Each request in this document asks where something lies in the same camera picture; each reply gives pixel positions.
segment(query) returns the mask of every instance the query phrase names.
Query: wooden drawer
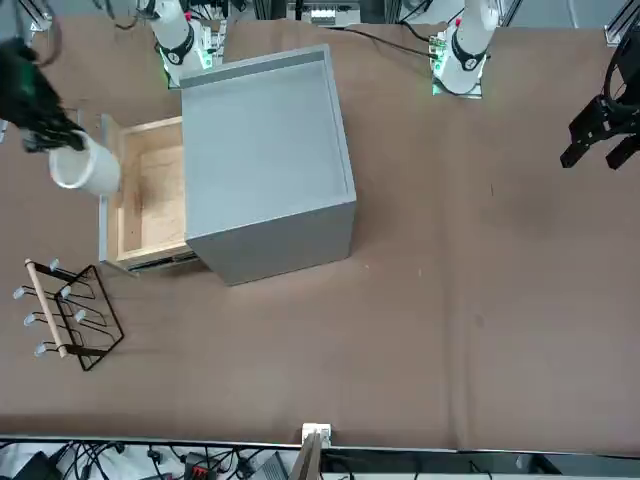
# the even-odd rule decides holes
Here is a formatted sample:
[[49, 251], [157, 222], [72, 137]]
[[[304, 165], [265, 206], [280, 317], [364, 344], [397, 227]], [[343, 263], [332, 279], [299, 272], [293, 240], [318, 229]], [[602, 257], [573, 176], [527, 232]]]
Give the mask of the wooden drawer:
[[185, 242], [182, 117], [121, 128], [103, 115], [102, 132], [122, 178], [116, 195], [100, 197], [100, 261], [140, 271], [195, 258]]

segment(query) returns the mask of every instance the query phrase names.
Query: cable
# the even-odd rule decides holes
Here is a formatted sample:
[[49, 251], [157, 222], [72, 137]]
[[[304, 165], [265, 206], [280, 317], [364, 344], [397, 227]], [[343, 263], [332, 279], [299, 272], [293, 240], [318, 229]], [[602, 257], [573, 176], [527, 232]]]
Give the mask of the cable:
[[400, 25], [404, 25], [405, 27], [407, 27], [409, 29], [409, 31], [411, 32], [411, 34], [414, 37], [416, 37], [417, 39], [422, 40], [423, 42], [427, 42], [427, 43], [429, 43], [431, 41], [429, 39], [429, 37], [423, 37], [418, 32], [416, 32], [415, 29], [411, 25], [409, 25], [409, 23], [405, 22], [404, 20], [400, 22]]
[[489, 480], [493, 480], [493, 475], [491, 475], [491, 472], [489, 470], [480, 470], [478, 466], [473, 463], [473, 460], [469, 460], [469, 470], [471, 470], [471, 472], [473, 473], [474, 469], [477, 473], [484, 473], [485, 475], [488, 475]]
[[173, 448], [171, 445], [169, 445], [169, 448], [171, 449], [171, 452], [173, 452], [173, 454], [176, 456], [176, 458], [180, 460], [180, 463], [185, 463], [187, 461], [186, 455], [178, 455], [178, 453], [176, 452], [176, 449]]
[[162, 476], [162, 473], [160, 473], [160, 469], [158, 468], [158, 464], [156, 463], [155, 458], [152, 458], [151, 462], [153, 462], [153, 467], [156, 469], [156, 474], [158, 475], [158, 480], [162, 480], [164, 477]]
[[91, 1], [93, 2], [93, 6], [96, 7], [98, 10], [102, 10], [104, 8], [109, 18], [113, 20], [115, 27], [119, 30], [131, 30], [133, 27], [135, 27], [138, 24], [138, 20], [140, 18], [140, 15], [138, 14], [138, 10], [140, 9], [140, 0], [136, 0], [136, 14], [133, 16], [133, 21], [129, 25], [121, 25], [116, 21], [116, 15], [113, 11], [113, 5], [111, 3], [111, 0], [104, 0], [104, 7], [102, 6], [102, 4], [100, 4], [98, 0], [91, 0]]
[[91, 454], [93, 454], [93, 458], [91, 458], [91, 463], [89, 464], [89, 467], [91, 467], [92, 465], [95, 464], [96, 467], [98, 467], [98, 470], [100, 470], [100, 475], [102, 475], [103, 480], [109, 480], [109, 477], [107, 476], [106, 473], [104, 473], [104, 470], [102, 469], [102, 464], [100, 463], [100, 458], [99, 457], [100, 457], [100, 453], [102, 453], [102, 451], [100, 453], [98, 453], [98, 447], [96, 445], [91, 445], [89, 448], [90, 448], [90, 452], [88, 453], [89, 457], [91, 457]]
[[456, 18], [458, 18], [458, 15], [460, 15], [462, 12], [464, 12], [464, 7], [462, 7], [458, 13], [456, 13], [453, 17], [451, 17], [449, 20], [447, 20], [447, 25], [449, 25], [451, 22], [453, 22]]
[[361, 32], [360, 30], [351, 30], [350, 28], [333, 28], [332, 30], [342, 30], [343, 32], [355, 33], [357, 35], [362, 35], [363, 37], [370, 38], [371, 40], [384, 43], [386, 45], [389, 45], [390, 47], [397, 48], [398, 50], [415, 53], [416, 55], [422, 55], [423, 57], [432, 58], [434, 60], [437, 59], [437, 56], [433, 53], [423, 52], [421, 50], [415, 50], [413, 48], [405, 47], [403, 45], [390, 42], [389, 40], [385, 40], [384, 38], [376, 37], [375, 35], [371, 35], [370, 33]]

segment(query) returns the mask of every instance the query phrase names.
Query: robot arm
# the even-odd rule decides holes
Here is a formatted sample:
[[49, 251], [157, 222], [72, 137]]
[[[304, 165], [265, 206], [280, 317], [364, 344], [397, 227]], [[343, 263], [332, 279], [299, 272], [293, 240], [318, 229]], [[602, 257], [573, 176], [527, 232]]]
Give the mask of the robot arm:
[[[638, 18], [632, 22], [637, 25]], [[620, 168], [640, 150], [640, 27], [629, 28], [616, 48], [605, 74], [602, 93], [584, 107], [569, 124], [571, 145], [560, 156], [564, 168], [573, 167], [591, 145], [617, 135], [626, 135], [607, 154], [607, 164], [613, 170]], [[614, 99], [611, 95], [611, 77], [620, 72], [625, 85], [624, 93]]]
[[495, 0], [465, 0], [459, 24], [447, 28], [442, 64], [434, 71], [449, 92], [463, 95], [478, 83], [498, 17]]
[[36, 60], [36, 53], [20, 38], [0, 44], [0, 118], [22, 131], [28, 152], [63, 146], [83, 150], [78, 134], [82, 128], [67, 118]]

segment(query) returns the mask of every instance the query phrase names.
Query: black cable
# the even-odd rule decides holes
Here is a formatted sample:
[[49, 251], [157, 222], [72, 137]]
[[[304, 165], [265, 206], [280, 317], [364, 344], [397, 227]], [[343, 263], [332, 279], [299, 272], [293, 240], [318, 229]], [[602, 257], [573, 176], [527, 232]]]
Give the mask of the black cable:
[[[94, 7], [96, 7], [98, 10], [102, 10], [103, 7], [98, 0], [91, 0], [91, 1], [93, 2]], [[121, 25], [116, 21], [116, 15], [113, 11], [113, 4], [111, 3], [111, 0], [104, 0], [104, 10], [107, 12], [107, 15], [109, 16], [109, 18], [113, 20], [115, 27], [119, 30], [131, 30], [133, 27], [135, 27], [138, 24], [138, 20], [140, 18], [140, 15], [138, 13], [139, 9], [140, 9], [140, 0], [136, 0], [136, 13], [133, 16], [133, 20], [128, 25]]]
[[225, 469], [220, 469], [218, 470], [218, 473], [220, 474], [225, 474], [225, 473], [229, 473], [231, 471], [231, 467], [233, 467], [233, 455], [235, 454], [235, 456], [238, 458], [238, 463], [240, 463], [240, 454], [236, 451], [236, 449], [232, 449], [231, 451], [231, 459], [229, 460], [229, 466]]
[[456, 13], [453, 17], [451, 17], [449, 20], [447, 20], [447, 25], [449, 25], [451, 22], [453, 22], [456, 18], [458, 18], [458, 15], [460, 15], [462, 12], [464, 12], [464, 7], [462, 7], [458, 13]]
[[176, 456], [176, 458], [180, 460], [180, 463], [186, 463], [185, 455], [178, 455], [178, 453], [176, 452], [176, 449], [173, 448], [171, 445], [169, 445], [169, 448], [171, 449], [171, 452], [173, 452], [173, 454]]
[[433, 0], [422, 0], [422, 2], [420, 2], [413, 10], [411, 10], [409, 13], [407, 13], [404, 17], [402, 17], [402, 20], [399, 20], [398, 23], [402, 23], [404, 22], [407, 18], [411, 17], [411, 15], [413, 15], [414, 13], [416, 13], [418, 10], [420, 10], [420, 7], [423, 7], [426, 5], [426, 8], [424, 9], [424, 11], [427, 11], [427, 8], [429, 8], [431, 6], [431, 4], [433, 3]]
[[156, 469], [156, 474], [158, 475], [158, 480], [162, 480], [164, 477], [162, 476], [162, 473], [160, 473], [160, 469], [158, 468], [158, 463], [156, 462], [156, 459], [152, 458], [151, 462], [153, 462], [153, 467]]
[[107, 476], [106, 473], [104, 473], [104, 470], [102, 468], [102, 464], [100, 463], [100, 453], [98, 452], [98, 446], [97, 445], [91, 445], [89, 447], [91, 449], [91, 452], [93, 453], [93, 458], [91, 459], [91, 461], [93, 462], [93, 464], [96, 465], [96, 467], [98, 467], [98, 470], [100, 471], [100, 475], [102, 475], [102, 479], [103, 480], [109, 480], [109, 477]]
[[478, 466], [473, 463], [473, 460], [469, 460], [469, 467], [469, 470], [471, 470], [471, 472], [473, 472], [475, 469], [477, 473], [484, 473], [485, 475], [489, 476], [489, 480], [493, 480], [493, 475], [491, 475], [491, 472], [489, 470], [480, 470]]
[[405, 27], [407, 27], [409, 29], [409, 31], [411, 32], [411, 34], [416, 37], [418, 40], [422, 40], [423, 42], [430, 42], [429, 37], [423, 37], [422, 35], [420, 35], [418, 32], [415, 31], [415, 29], [409, 25], [407, 22], [405, 22], [404, 20], [400, 22], [400, 25], [404, 25]]
[[[80, 449], [80, 445], [82, 445], [82, 442], [72, 442], [72, 443], [76, 443], [77, 444], [77, 448], [76, 448], [76, 452], [75, 452], [75, 457], [73, 462], [71, 463], [71, 465], [69, 465], [69, 468], [67, 468], [67, 470], [65, 471], [64, 475], [62, 476], [62, 480], [66, 480], [69, 475], [71, 474], [71, 470], [73, 469], [76, 473], [76, 477], [77, 475], [77, 470], [78, 470], [78, 461], [86, 454], [86, 452], [82, 452], [78, 455], [78, 450]], [[100, 455], [102, 452], [104, 452], [105, 450], [111, 448], [114, 444], [109, 442], [106, 443], [104, 445], [102, 445], [101, 447], [99, 447], [98, 450], [96, 450], [96, 454]]]
[[80, 477], [78, 476], [78, 459], [80, 458], [80, 456], [78, 455], [78, 452], [80, 451], [80, 445], [78, 444], [78, 446], [76, 446], [76, 453], [73, 459], [73, 471], [76, 474], [76, 480], [80, 480]]
[[433, 53], [423, 52], [421, 50], [415, 50], [413, 48], [405, 47], [403, 45], [390, 42], [389, 40], [385, 40], [384, 38], [376, 37], [375, 35], [371, 35], [370, 33], [361, 32], [359, 30], [351, 30], [349, 28], [333, 28], [332, 30], [342, 30], [343, 32], [355, 33], [357, 35], [362, 35], [363, 37], [370, 38], [371, 40], [384, 43], [386, 45], [389, 45], [390, 47], [397, 48], [398, 50], [404, 50], [405, 52], [415, 53], [416, 55], [422, 55], [423, 57], [432, 58], [434, 60], [437, 59], [437, 56]]
[[208, 458], [203, 458], [202, 460], [200, 460], [199, 462], [195, 463], [191, 468], [195, 468], [200, 466], [201, 464], [203, 464], [204, 462], [209, 462], [209, 458], [211, 460], [213, 460], [214, 458], [218, 458], [219, 456], [223, 455], [223, 457], [218, 460], [216, 463], [214, 463], [213, 465], [211, 465], [211, 470], [214, 470], [218, 467], [218, 465], [220, 465], [223, 461], [225, 461], [227, 458], [229, 458], [229, 455], [231, 455], [234, 452], [233, 449], [231, 449], [230, 451], [225, 451], [225, 452], [220, 452], [220, 453], [216, 453], [215, 455], [212, 455], [211, 457]]
[[242, 463], [246, 464], [246, 465], [250, 465], [251, 460], [253, 460], [255, 458], [256, 455], [258, 455], [259, 453], [264, 452], [264, 448], [259, 448], [258, 450], [256, 450], [255, 452], [253, 452], [251, 455], [249, 455], [247, 458], [242, 458], [240, 456], [240, 454], [238, 453], [238, 464], [236, 465], [236, 469], [233, 471], [233, 473], [229, 476], [229, 478], [233, 478], [238, 477], [239, 480], [244, 480], [246, 477], [244, 476], [244, 474], [240, 475], [240, 462], [242, 461]]

